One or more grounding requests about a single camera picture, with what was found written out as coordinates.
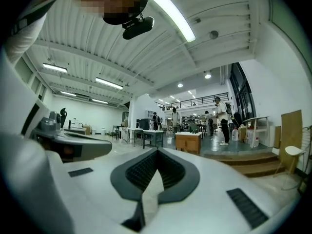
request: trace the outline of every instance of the wooden cabinet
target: wooden cabinet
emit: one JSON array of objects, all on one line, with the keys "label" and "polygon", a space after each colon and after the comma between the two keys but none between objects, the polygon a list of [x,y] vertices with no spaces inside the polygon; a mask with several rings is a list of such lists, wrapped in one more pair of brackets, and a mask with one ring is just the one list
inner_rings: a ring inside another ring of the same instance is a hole
[{"label": "wooden cabinet", "polygon": [[186,151],[191,154],[200,155],[200,134],[177,133],[175,136],[175,149]]}]

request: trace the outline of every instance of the glass railing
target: glass railing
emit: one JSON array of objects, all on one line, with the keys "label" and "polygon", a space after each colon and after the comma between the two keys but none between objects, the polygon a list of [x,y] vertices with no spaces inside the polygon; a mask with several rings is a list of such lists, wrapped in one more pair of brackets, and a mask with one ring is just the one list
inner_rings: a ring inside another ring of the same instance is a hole
[{"label": "glass railing", "polygon": [[164,105],[165,110],[172,110],[172,108],[188,108],[188,107],[194,107],[194,106],[200,106],[200,105],[207,105],[207,106],[212,106],[215,105],[215,98],[220,97],[221,101],[229,101],[229,95],[228,93],[222,93],[222,94],[217,94],[217,95],[212,95],[212,96],[205,96],[205,97],[200,97],[196,99],[189,99],[189,100],[184,100],[181,102],[175,102],[171,103],[169,105]]}]

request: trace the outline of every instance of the wooden step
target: wooden step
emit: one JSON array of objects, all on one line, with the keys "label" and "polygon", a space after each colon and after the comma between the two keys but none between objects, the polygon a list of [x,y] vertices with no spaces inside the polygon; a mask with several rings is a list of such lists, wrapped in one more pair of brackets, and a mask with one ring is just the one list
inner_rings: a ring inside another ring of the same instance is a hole
[{"label": "wooden step", "polygon": [[[273,175],[276,172],[279,165],[280,165],[279,160],[276,160],[256,165],[239,165],[232,167],[247,177],[262,177]],[[277,173],[281,173],[283,171],[285,171],[285,167],[281,165]]]},{"label": "wooden step", "polygon": [[214,159],[231,166],[255,165],[278,160],[274,153],[260,153],[254,155],[206,155],[206,158]]}]

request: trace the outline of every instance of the black pants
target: black pants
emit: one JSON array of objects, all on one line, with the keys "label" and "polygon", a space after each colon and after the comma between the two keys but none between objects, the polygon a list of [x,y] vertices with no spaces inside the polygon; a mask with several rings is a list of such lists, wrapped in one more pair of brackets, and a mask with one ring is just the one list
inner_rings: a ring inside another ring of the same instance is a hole
[{"label": "black pants", "polygon": [[230,140],[230,133],[229,133],[229,126],[228,126],[228,121],[225,119],[221,120],[221,128],[222,128],[222,132],[225,138],[225,142],[229,143]]}]

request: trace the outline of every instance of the fluorescent light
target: fluorescent light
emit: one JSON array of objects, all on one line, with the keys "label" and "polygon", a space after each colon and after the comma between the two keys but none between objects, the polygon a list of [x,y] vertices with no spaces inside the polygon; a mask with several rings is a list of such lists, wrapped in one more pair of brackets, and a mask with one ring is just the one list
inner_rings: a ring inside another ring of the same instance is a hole
[{"label": "fluorescent light", "polygon": [[108,102],[102,101],[102,100],[98,100],[98,99],[92,99],[95,102],[100,102],[100,103],[104,103],[104,104],[108,104]]},{"label": "fluorescent light", "polygon": [[68,95],[68,96],[76,96],[75,94],[72,94],[72,93],[68,93],[68,92],[64,92],[64,91],[61,91],[62,94],[65,94],[65,95]]},{"label": "fluorescent light", "polygon": [[51,65],[51,64],[47,64],[47,63],[44,63],[43,66],[45,68],[49,68],[49,69],[53,69],[53,70],[56,70],[56,71],[67,73],[67,69],[66,68],[57,67],[55,65]]},{"label": "fluorescent light", "polygon": [[122,86],[119,86],[119,85],[117,85],[117,84],[115,84],[115,83],[112,83],[112,82],[107,81],[107,80],[103,80],[103,79],[98,78],[98,77],[96,78],[96,81],[97,81],[97,82],[100,82],[100,83],[103,83],[103,84],[105,84],[105,85],[108,85],[108,86],[117,88],[117,89],[123,89]]},{"label": "fluorescent light", "polygon": [[181,33],[184,35],[187,42],[194,41],[196,39],[189,24],[177,9],[177,7],[170,0],[154,0],[175,22]]}]

